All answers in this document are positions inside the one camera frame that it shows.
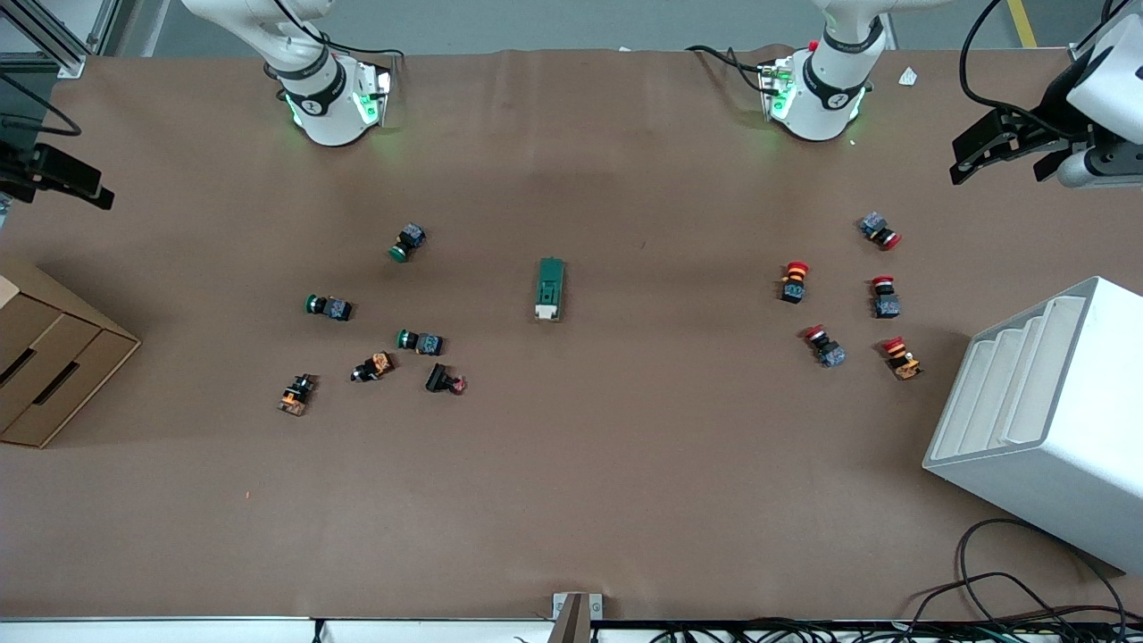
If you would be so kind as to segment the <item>grey metal bracket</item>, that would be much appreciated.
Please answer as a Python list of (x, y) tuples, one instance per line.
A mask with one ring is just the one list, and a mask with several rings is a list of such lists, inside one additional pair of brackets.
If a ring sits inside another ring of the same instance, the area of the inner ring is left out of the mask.
[(547, 643), (600, 643), (596, 622), (604, 620), (604, 606), (601, 593), (555, 593)]

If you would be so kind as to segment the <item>aluminium frame profile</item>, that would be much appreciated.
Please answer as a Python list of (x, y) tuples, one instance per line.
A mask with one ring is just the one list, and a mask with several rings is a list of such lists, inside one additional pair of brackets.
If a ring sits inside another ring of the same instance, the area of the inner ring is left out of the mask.
[(0, 47), (0, 61), (38, 64), (54, 63), (57, 69), (57, 77), (75, 79), (81, 77), (86, 58), (91, 49), (77, 34), (74, 34), (64, 21), (54, 16), (40, 0), (0, 0), (0, 17), (11, 24), (13, 31), (33, 45), (34, 56), (31, 50), (27, 53), (16, 53)]
[(1106, 37), (1111, 29), (1114, 29), (1120, 21), (1126, 21), (1133, 13), (1143, 15), (1143, 0), (1104, 0), (1097, 25), (1081, 41), (1069, 45), (1071, 61), (1080, 61), (1086, 53), (1097, 47), (1102, 37)]

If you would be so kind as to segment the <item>white table edge rail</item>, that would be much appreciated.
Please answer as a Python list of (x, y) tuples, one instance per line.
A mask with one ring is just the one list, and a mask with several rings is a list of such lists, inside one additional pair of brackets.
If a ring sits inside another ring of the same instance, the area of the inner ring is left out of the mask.
[(546, 620), (0, 619), (0, 643), (546, 643)]

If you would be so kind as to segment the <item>white stepped plastic bin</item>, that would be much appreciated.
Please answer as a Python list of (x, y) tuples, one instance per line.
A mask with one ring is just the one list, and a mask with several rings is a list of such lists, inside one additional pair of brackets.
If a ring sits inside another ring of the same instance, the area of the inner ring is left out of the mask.
[(972, 337), (922, 465), (1143, 577), (1143, 296), (1094, 276)]

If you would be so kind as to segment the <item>black knob switch orange block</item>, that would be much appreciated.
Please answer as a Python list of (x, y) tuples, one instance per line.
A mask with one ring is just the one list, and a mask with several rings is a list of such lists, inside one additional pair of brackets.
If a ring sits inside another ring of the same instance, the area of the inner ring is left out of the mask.
[(302, 418), (307, 411), (310, 400), (317, 388), (317, 379), (313, 373), (295, 375), (278, 402), (278, 410), (289, 413), (294, 418)]
[(350, 373), (351, 381), (379, 381), (387, 372), (395, 370), (395, 361), (387, 351), (371, 354), (366, 361), (360, 362)]

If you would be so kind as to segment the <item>brown paper table cover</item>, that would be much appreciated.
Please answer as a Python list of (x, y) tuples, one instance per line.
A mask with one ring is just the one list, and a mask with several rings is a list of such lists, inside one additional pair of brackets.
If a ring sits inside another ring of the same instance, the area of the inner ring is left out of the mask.
[[(903, 614), (997, 513), (922, 468), (969, 338), (1094, 274), (1143, 292), (1143, 190), (1028, 162), (952, 186), (980, 116), (956, 55), (874, 82), (847, 138), (804, 144), (696, 54), (411, 56), (395, 127), (325, 148), (257, 61), (93, 61), (51, 98), (115, 204), (38, 196), (0, 254), (139, 348), (49, 447), (0, 447), (0, 614), (530, 617), (560, 590), (638, 619)], [(409, 222), (425, 243), (393, 262)], [(559, 321), (534, 314), (544, 257)], [(395, 370), (351, 381), (379, 351)], [(434, 363), (466, 389), (426, 391)]]

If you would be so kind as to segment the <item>brown cardboard box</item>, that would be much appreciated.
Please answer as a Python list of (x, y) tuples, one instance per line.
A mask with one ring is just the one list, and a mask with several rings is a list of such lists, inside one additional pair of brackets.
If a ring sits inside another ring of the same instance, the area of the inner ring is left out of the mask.
[(0, 254), (0, 444), (48, 445), (138, 347), (48, 273)]

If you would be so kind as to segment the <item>red pushbutton with orange block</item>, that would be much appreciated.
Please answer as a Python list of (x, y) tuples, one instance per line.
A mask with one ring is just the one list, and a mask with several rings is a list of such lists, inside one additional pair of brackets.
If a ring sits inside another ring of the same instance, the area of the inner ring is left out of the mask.
[(886, 357), (886, 364), (898, 381), (908, 381), (924, 372), (920, 362), (910, 353), (908, 344), (900, 335), (882, 341), (881, 349)]

